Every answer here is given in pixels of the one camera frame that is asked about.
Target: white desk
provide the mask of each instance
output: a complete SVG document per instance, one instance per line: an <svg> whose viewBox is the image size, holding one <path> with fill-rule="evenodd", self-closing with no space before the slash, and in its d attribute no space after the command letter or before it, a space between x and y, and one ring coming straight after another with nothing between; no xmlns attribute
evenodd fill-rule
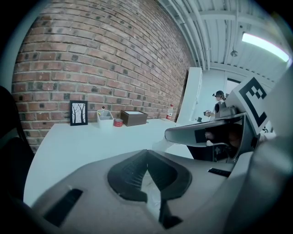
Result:
<svg viewBox="0 0 293 234"><path fill-rule="evenodd" d="M104 131L97 123L55 124L42 141L29 169L24 202L32 206L42 193L79 167L119 154L153 149L192 158L187 146L165 140L165 130L175 125L172 121L152 119L144 125Z"/></svg>

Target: white ceiling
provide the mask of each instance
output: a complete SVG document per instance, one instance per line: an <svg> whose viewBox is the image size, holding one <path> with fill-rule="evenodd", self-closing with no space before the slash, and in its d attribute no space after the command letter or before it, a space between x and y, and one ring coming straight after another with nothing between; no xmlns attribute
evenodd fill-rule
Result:
<svg viewBox="0 0 293 234"><path fill-rule="evenodd" d="M250 0L159 0L159 2L184 34L197 66L199 60L203 69L214 68L255 76L269 87L273 87L286 71L287 63L276 55L242 42L243 33L248 32L277 45L290 56L292 54L276 23L255 2ZM237 57L231 56L233 47L238 52Z"/></svg>

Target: red tape roll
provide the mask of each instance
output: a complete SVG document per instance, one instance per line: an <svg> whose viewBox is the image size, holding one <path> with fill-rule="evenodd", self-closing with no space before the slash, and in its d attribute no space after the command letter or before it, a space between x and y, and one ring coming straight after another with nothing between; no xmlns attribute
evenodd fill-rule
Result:
<svg viewBox="0 0 293 234"><path fill-rule="evenodd" d="M122 119L114 119L114 126L115 127L122 127L123 126L123 120Z"/></svg>

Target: brown box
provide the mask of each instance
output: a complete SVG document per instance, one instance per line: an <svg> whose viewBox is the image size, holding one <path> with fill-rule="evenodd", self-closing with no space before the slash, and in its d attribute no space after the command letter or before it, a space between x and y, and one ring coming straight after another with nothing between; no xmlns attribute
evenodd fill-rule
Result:
<svg viewBox="0 0 293 234"><path fill-rule="evenodd" d="M134 126L141 125L147 123L147 114L144 112L140 112L141 114L129 114L125 111L121 111L121 119L126 126Z"/></svg>

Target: black chair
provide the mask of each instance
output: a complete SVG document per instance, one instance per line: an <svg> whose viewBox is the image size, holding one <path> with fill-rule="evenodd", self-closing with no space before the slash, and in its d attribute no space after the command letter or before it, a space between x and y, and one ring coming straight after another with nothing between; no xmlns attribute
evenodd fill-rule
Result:
<svg viewBox="0 0 293 234"><path fill-rule="evenodd" d="M34 158L20 122L17 106L10 92L0 86L0 155L3 159L5 185L8 193L23 201L28 170Z"/></svg>

